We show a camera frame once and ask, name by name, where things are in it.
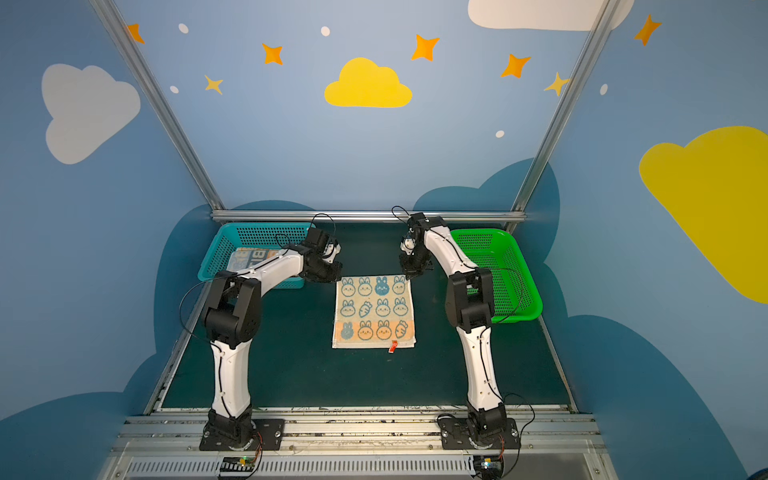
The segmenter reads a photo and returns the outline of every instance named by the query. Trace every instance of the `yellow star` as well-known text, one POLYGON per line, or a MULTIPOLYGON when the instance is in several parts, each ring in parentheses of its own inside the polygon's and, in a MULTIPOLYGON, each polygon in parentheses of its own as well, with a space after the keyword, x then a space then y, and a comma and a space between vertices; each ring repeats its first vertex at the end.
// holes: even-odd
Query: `yellow star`
POLYGON ((283 50, 283 47, 267 47, 265 44, 261 44, 264 47, 264 51, 266 52, 266 58, 264 58, 264 64, 268 63, 276 63, 278 65, 282 65, 283 61, 280 60, 280 50, 283 50))
POLYGON ((656 23, 653 20, 650 19, 650 15, 648 15, 648 20, 645 21, 645 25, 643 26, 643 29, 640 30, 637 35, 635 35, 635 38, 637 40, 643 41, 643 46, 648 45, 648 39, 650 38, 650 35, 654 33, 654 31, 661 26, 661 23, 656 23))
POLYGON ((223 80, 213 81, 210 78, 208 78, 208 75, 205 76, 205 79, 208 80, 208 86, 205 87, 205 89, 206 90, 215 90, 215 91, 219 92, 219 95, 221 95, 221 90, 219 90, 219 84, 223 80))
POLYGON ((417 58, 426 58, 427 60, 432 61, 432 49, 435 48, 438 40, 439 38, 425 40, 424 38, 421 38, 417 35, 416 51, 413 52, 411 60, 416 60, 417 58))
POLYGON ((560 96, 560 91, 563 88, 563 85, 567 84, 569 81, 571 81, 570 78, 566 78, 565 80, 563 80, 562 78, 560 78, 560 72, 557 72, 556 74, 554 74, 554 83, 552 85, 546 87, 544 89, 544 91, 554 90, 558 94, 558 97, 559 97, 560 96))
POLYGON ((523 74, 525 63, 530 59, 531 57, 517 58, 514 55, 509 55, 509 65, 507 65, 507 69, 502 73, 502 77, 514 75, 515 77, 520 78, 520 75, 523 74))
POLYGON ((139 43, 144 43, 144 39, 141 37, 141 35, 139 35, 138 23, 135 25, 129 25, 127 28, 128 28, 128 32, 131 34, 131 37, 133 37, 135 41, 139 43))

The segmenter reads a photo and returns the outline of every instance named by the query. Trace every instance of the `yellow cloud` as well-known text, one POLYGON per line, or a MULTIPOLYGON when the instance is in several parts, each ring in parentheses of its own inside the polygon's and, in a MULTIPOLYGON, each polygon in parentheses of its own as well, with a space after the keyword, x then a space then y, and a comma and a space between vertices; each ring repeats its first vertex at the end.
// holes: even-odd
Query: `yellow cloud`
POLYGON ((368 58, 348 61, 339 81, 326 87, 326 101, 337 107, 403 107, 412 96, 394 70, 379 67, 368 58))
POLYGON ((725 127, 686 147, 658 144, 640 175, 725 280, 768 303, 768 135, 725 127))

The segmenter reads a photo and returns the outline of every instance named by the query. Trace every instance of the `robotic arm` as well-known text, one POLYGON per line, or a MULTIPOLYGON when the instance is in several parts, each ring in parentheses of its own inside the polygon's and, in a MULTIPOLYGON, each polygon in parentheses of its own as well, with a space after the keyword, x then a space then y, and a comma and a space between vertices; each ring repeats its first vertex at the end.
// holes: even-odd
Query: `robotic arm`
MULTIPOLYGON (((400 244, 400 266, 406 278, 421 275, 433 254, 448 276, 445 313, 464 349, 469 380, 468 433, 475 445, 491 445, 507 432, 506 410, 496 386, 491 358, 493 277, 462 252, 441 217, 413 214, 400 244)), ((512 422, 513 434, 517 435, 512 422)))
POLYGON ((237 272, 220 271, 204 307, 206 334, 214 351, 216 395, 208 412, 200 450, 254 450, 255 424, 248 393, 248 352, 261 324, 261 297, 299 275, 312 282, 341 279, 339 242, 311 227, 299 245, 237 272))

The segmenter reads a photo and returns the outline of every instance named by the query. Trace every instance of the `dark green mat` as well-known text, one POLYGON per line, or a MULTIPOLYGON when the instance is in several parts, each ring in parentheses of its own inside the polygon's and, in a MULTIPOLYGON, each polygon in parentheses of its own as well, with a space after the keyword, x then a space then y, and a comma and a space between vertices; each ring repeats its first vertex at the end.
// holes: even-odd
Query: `dark green mat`
MULTIPOLYGON (((401 223, 339 224, 343 274, 399 274, 404 233, 401 223)), ((416 346, 393 354, 331 348, 334 285, 308 282, 300 290, 268 292, 250 348, 248 386, 254 407, 464 405, 462 344, 445 318, 446 278, 436 268, 412 280, 416 346)), ((199 326, 196 334, 205 337, 199 326)), ((491 347, 502 393, 519 393, 534 404, 568 404, 537 321, 495 325, 491 347)), ((209 407, 213 396, 210 347, 190 339, 163 407, 209 407)))

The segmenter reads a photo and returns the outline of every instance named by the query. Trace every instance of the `basket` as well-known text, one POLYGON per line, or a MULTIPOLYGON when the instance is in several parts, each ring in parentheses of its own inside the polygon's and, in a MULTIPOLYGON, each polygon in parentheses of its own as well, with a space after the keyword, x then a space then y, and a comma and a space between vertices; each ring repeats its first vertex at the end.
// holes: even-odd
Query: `basket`
MULTIPOLYGON (((275 240, 276 234, 285 243, 300 243, 306 238, 306 232, 313 227, 311 223, 227 223, 219 229, 214 241, 208 247, 197 278, 200 281, 210 280, 221 270, 227 268, 230 255, 237 248, 280 248, 275 240)), ((278 283, 274 288, 301 288, 304 279, 291 277, 278 283)))
POLYGON ((452 230, 451 235, 471 261, 493 273, 493 323, 516 323, 541 315, 541 297, 512 235, 495 228, 452 230))

